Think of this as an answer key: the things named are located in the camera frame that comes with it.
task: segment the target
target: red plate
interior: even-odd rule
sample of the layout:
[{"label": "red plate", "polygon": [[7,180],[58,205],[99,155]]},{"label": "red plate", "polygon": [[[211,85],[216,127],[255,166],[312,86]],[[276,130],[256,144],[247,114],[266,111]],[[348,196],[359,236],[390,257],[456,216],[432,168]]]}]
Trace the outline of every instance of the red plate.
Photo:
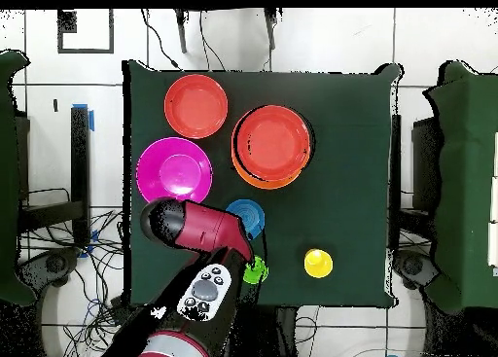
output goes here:
[{"label": "red plate", "polygon": [[229,103],[220,85],[204,75],[177,80],[164,98],[164,114],[171,127],[188,138],[204,138],[223,125]]},{"label": "red plate", "polygon": [[262,180],[283,180],[301,170],[309,158],[309,131],[288,108],[267,105],[251,113],[235,136],[243,167]]}]

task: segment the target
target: pink plate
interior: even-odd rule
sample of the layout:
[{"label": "pink plate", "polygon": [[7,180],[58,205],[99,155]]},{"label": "pink plate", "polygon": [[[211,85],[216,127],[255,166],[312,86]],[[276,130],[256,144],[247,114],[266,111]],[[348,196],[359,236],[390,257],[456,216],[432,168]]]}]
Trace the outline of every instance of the pink plate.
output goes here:
[{"label": "pink plate", "polygon": [[206,154],[185,138],[163,138],[143,152],[136,183],[147,202],[162,196],[202,202],[211,188],[213,172]]}]

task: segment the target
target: tiled floor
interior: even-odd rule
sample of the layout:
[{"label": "tiled floor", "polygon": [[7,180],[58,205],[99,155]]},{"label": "tiled floor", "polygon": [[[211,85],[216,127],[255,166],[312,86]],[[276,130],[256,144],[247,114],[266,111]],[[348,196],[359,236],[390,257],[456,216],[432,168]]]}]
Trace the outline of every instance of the tiled floor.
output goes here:
[{"label": "tiled floor", "polygon": [[[162,39],[164,51],[183,69],[206,69],[199,31],[199,13],[186,22],[188,52],[181,54],[173,10],[151,10],[147,15]],[[380,65],[404,67],[398,92],[402,115],[402,188],[412,189],[411,126],[432,116],[422,92],[438,79],[448,59],[462,59],[480,72],[498,66],[498,13],[491,9],[284,9],[275,26],[273,71],[372,73]],[[78,32],[64,35],[67,48],[104,48],[108,34],[106,11],[78,12]],[[263,9],[202,14],[204,36],[227,69],[260,71],[268,58]],[[18,108],[31,119],[29,184],[31,190],[63,187],[70,190],[69,108],[87,103],[94,111],[90,132],[92,215],[121,211],[123,191],[122,59],[138,59],[156,69],[172,69],[160,51],[156,35],[144,24],[140,10],[114,11],[113,54],[58,54],[56,11],[0,11],[0,51],[26,52],[31,63],[14,76]],[[221,65],[210,51],[210,66]],[[53,108],[53,100],[58,111]],[[31,203],[63,200],[62,192],[33,195]],[[403,206],[411,206],[403,194]],[[94,223],[98,229],[100,221]],[[115,226],[101,238],[119,242]],[[29,240],[22,258],[37,254]],[[23,239],[27,247],[28,239]],[[102,259],[105,251],[95,249]],[[123,289],[122,256],[110,261],[105,278],[110,298]],[[95,270],[89,259],[79,259],[77,270],[86,281],[87,295],[95,292]],[[300,357],[419,357],[425,317],[418,292],[406,290],[393,275],[393,294],[399,304],[391,309],[324,308],[305,306],[296,339]],[[62,357],[69,339],[62,326],[76,334],[88,323],[89,302],[80,277],[73,273],[65,286],[51,288],[43,311],[43,330],[49,357]]]}]

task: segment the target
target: white floor tile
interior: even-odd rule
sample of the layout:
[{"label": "white floor tile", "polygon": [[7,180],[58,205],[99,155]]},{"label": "white floor tile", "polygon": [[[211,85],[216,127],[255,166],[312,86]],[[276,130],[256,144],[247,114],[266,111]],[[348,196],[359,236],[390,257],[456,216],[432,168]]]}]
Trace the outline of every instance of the white floor tile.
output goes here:
[{"label": "white floor tile", "polygon": [[393,12],[286,8],[275,27],[273,71],[373,73],[392,62]]},{"label": "white floor tile", "polygon": [[322,327],[316,333],[311,357],[384,357],[385,343],[385,329]]},{"label": "white floor tile", "polygon": [[[93,208],[91,210],[92,231],[102,229],[105,217],[97,218],[97,216],[107,213],[108,209]],[[120,217],[116,218],[111,224],[104,229],[98,238],[100,243],[113,243],[114,246],[120,247],[120,239],[116,224],[121,221]],[[46,234],[45,231],[37,231],[41,236]],[[54,234],[55,238],[59,238],[60,234]],[[119,254],[108,253],[112,246],[96,246],[92,250],[95,256],[94,263],[97,266],[100,274],[103,275],[107,284],[108,298],[107,304],[111,299],[115,298],[123,292],[123,256]],[[79,258],[76,267],[78,273],[85,280],[85,286],[82,279],[76,271],[73,271],[69,276],[69,281],[66,285],[55,288],[49,287],[43,304],[42,323],[43,324],[84,324],[90,321],[87,312],[89,309],[89,300],[99,298],[103,300],[103,282],[95,271],[91,258]]]},{"label": "white floor tile", "polygon": [[295,331],[296,349],[298,357],[309,357],[311,343],[313,341],[313,328],[297,327]]},{"label": "white floor tile", "polygon": [[[24,10],[0,11],[0,52],[24,51]],[[24,84],[24,70],[16,73],[14,84]]]},{"label": "white floor tile", "polygon": [[[401,115],[401,188],[413,191],[413,123],[434,116],[424,89],[398,89],[398,111]],[[411,207],[412,195],[402,194],[402,207]]]},{"label": "white floor tile", "polygon": [[[176,14],[172,9],[149,10],[149,23],[162,39],[164,51],[182,69],[207,69],[200,35],[199,12],[190,12],[184,23],[187,53],[182,54]],[[202,13],[202,32],[207,44],[227,70],[261,71],[268,57],[268,37],[263,8],[247,8]],[[174,69],[160,51],[156,34],[150,30],[150,66]],[[222,69],[206,46],[211,69]]]},{"label": "white floor tile", "polygon": [[14,95],[14,99],[16,100],[16,106],[19,111],[26,111],[26,99],[24,92],[26,91],[26,87],[22,86],[12,86],[12,94]]},{"label": "white floor tile", "polygon": [[385,326],[385,308],[321,307],[319,326]]},{"label": "white floor tile", "polygon": [[[77,11],[77,28],[81,34],[66,34],[70,43],[82,47],[89,27],[102,38],[108,32],[101,19],[102,11]],[[26,12],[26,54],[31,64],[27,71],[29,84],[119,84],[123,82],[122,60],[147,57],[147,31],[140,10],[114,10],[113,54],[59,54],[57,52],[57,12],[38,10]],[[95,40],[86,48],[95,48]]]},{"label": "white floor tile", "polygon": [[398,8],[396,62],[401,85],[434,86],[447,60],[461,59],[479,72],[498,65],[498,12],[473,8]]},{"label": "white floor tile", "polygon": [[389,329],[388,354],[398,357],[421,357],[425,329]]},{"label": "white floor tile", "polygon": [[[285,8],[283,17],[277,18],[271,59],[275,72],[372,73],[392,61],[393,9]],[[198,21],[199,13],[190,13],[185,22],[188,52],[182,54],[174,11],[150,11],[150,24],[169,46],[165,52],[183,69],[207,69]],[[263,8],[203,13],[202,28],[227,69],[263,69],[269,57]],[[150,66],[173,69],[160,52],[156,35],[151,31],[149,36]],[[211,69],[221,69],[215,55],[207,53]]]},{"label": "white floor tile", "polygon": [[395,273],[392,276],[392,290],[399,302],[388,310],[389,326],[425,327],[424,301],[418,290],[407,289]]},{"label": "white floor tile", "polygon": [[[111,334],[105,333],[105,339],[109,342],[116,328],[106,328]],[[91,334],[93,348],[85,343],[85,330],[83,327],[66,326],[42,326],[42,340],[47,357],[100,357],[101,349],[107,346],[98,340],[96,332]]]},{"label": "white floor tile", "polygon": [[[316,319],[316,314],[318,310],[318,305],[302,305],[298,309],[298,314],[296,315],[296,320],[300,319],[301,317],[310,317],[313,320]],[[297,324],[307,326],[310,323],[308,319],[302,319],[299,320]]]},{"label": "white floor tile", "polygon": [[[122,88],[27,88],[30,189],[71,191],[71,107],[87,104],[94,114],[94,130],[89,132],[90,205],[123,204]],[[47,202],[55,196],[43,195]]]}]

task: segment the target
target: chair leg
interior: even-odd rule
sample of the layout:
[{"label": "chair leg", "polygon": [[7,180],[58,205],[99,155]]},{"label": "chair leg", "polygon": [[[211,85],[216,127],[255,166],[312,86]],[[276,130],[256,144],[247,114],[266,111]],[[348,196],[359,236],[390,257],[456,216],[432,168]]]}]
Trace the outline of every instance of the chair leg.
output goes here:
[{"label": "chair leg", "polygon": [[182,48],[182,53],[187,53],[187,43],[185,42],[185,13],[181,9],[175,9],[176,13],[176,23],[178,24],[178,34],[180,35],[180,46]]},{"label": "chair leg", "polygon": [[271,12],[270,8],[265,8],[265,20],[267,21],[267,32],[269,39],[269,46],[272,50],[275,49],[275,39],[273,38],[273,25],[276,22],[276,11]]}]

